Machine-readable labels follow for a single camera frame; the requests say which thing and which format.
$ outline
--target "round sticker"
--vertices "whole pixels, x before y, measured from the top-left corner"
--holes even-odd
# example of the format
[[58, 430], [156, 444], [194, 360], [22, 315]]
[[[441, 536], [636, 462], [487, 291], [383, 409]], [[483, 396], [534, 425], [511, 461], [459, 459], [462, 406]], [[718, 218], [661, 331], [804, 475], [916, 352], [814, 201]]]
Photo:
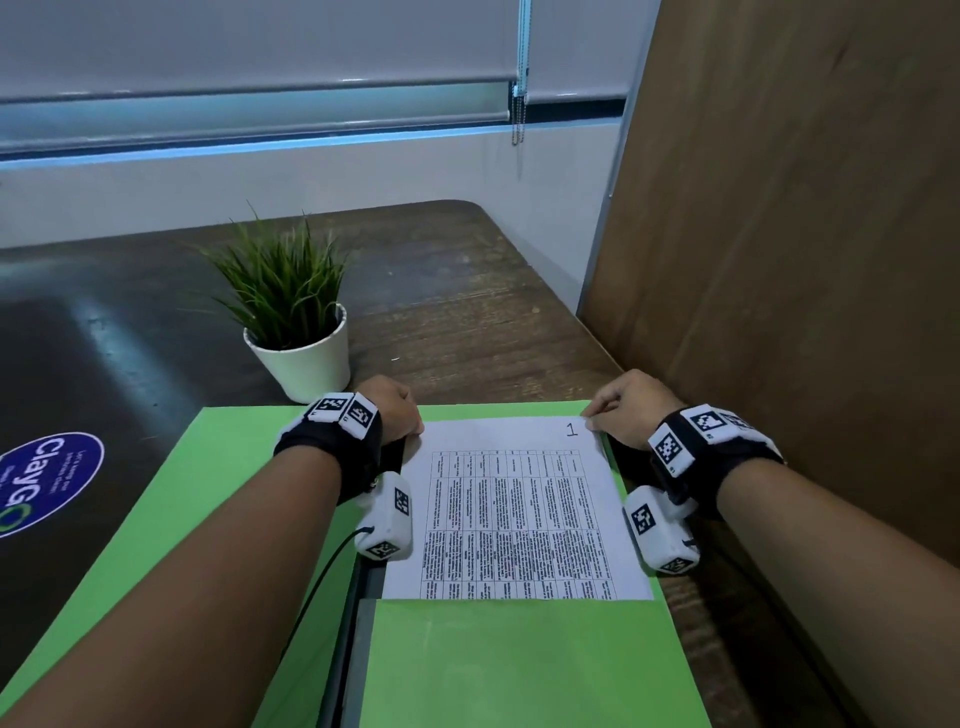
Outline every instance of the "round sticker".
[[0, 455], [0, 539], [59, 511], [103, 462], [104, 444], [86, 432], [41, 437]]

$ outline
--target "brown wooden wall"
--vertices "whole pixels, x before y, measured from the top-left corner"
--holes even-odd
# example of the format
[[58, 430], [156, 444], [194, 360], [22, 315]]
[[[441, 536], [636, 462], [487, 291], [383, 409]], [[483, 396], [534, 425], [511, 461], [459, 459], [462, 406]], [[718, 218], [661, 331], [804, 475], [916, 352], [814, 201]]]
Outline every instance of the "brown wooden wall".
[[960, 564], [960, 4], [664, 0], [582, 308]]

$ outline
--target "person's left hand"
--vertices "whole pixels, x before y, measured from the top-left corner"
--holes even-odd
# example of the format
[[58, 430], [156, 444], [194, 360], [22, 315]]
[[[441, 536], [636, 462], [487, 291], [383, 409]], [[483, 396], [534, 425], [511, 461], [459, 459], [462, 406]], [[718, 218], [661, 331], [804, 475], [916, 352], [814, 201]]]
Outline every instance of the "person's left hand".
[[423, 419], [406, 384], [377, 375], [361, 382], [357, 392], [376, 405], [383, 421], [383, 445], [423, 432]]

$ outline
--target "wooden table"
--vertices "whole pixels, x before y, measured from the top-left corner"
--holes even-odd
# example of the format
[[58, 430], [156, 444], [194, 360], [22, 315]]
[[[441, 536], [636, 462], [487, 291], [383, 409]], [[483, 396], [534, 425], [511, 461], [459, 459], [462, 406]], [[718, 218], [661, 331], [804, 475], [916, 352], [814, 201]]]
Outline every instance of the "wooden table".
[[[387, 374], [428, 404], [575, 400], [619, 373], [477, 206], [311, 224], [350, 250], [355, 381]], [[4, 683], [202, 406], [287, 403], [209, 299], [227, 290], [197, 247], [230, 236], [219, 226], [0, 252], [0, 451], [66, 429], [107, 447], [75, 501], [0, 542]], [[661, 583], [714, 726], [847, 724], [741, 570], [708, 551], [691, 577]]]

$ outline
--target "open green folder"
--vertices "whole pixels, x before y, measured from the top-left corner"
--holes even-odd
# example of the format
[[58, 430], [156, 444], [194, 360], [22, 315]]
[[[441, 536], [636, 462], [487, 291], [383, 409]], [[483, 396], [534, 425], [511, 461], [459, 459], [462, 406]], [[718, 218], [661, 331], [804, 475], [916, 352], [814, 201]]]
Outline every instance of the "open green folder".
[[[575, 414], [582, 402], [442, 405], [428, 421]], [[50, 629], [0, 693], [0, 715], [270, 455], [301, 407], [200, 412]], [[619, 475], [616, 476], [622, 488]], [[318, 567], [355, 527], [337, 509]], [[330, 569], [255, 728], [316, 721], [352, 559]], [[648, 602], [383, 601], [373, 626], [364, 728], [387, 725], [708, 726], [656, 579]]]

